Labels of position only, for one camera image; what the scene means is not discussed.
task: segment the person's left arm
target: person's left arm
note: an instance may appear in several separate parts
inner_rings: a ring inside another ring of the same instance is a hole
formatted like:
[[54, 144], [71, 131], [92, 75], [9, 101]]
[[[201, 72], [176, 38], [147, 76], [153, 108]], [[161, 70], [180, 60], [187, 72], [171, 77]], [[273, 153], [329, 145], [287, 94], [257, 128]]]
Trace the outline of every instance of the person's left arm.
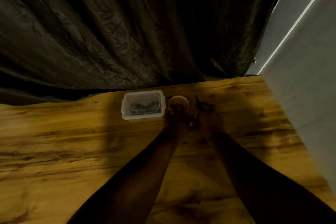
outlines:
[[183, 110], [168, 113], [161, 133], [95, 192], [67, 224], [145, 223], [186, 126]]

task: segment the forearm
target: forearm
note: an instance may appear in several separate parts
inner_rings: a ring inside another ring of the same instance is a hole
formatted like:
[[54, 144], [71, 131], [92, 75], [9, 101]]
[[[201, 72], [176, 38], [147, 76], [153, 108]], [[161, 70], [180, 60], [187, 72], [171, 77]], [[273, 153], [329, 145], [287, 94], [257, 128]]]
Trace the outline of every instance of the forearm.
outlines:
[[219, 133], [209, 144], [224, 164], [242, 202], [260, 223], [335, 221], [336, 213], [288, 177], [249, 153], [229, 135]]
[[68, 223], [145, 223], [179, 138], [164, 129], [77, 211]]

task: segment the brown patterned curtain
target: brown patterned curtain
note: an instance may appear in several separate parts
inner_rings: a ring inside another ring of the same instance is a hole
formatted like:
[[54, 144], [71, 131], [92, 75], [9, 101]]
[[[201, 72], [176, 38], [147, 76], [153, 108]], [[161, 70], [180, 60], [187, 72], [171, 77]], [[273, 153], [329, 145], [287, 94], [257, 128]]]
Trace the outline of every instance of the brown patterned curtain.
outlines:
[[242, 76], [277, 0], [0, 0], [0, 103]]

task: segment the circular rim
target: circular rim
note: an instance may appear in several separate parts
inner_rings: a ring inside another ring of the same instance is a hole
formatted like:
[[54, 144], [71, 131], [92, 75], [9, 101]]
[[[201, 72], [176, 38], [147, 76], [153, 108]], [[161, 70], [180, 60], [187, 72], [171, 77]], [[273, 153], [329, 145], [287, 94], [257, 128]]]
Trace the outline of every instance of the circular rim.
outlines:
[[170, 98], [169, 102], [168, 102], [168, 108], [169, 110], [171, 110], [170, 108], [170, 102], [174, 99], [174, 98], [183, 98], [186, 102], [187, 102], [187, 110], [189, 109], [189, 100], [185, 97], [185, 96], [181, 96], [181, 95], [176, 95]]

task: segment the curtain fold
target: curtain fold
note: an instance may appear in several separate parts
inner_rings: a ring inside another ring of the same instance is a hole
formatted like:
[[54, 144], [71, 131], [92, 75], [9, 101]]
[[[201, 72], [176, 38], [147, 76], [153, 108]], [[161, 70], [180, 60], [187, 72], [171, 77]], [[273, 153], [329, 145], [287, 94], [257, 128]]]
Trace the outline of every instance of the curtain fold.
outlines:
[[0, 0], [0, 103], [243, 76], [277, 0]]

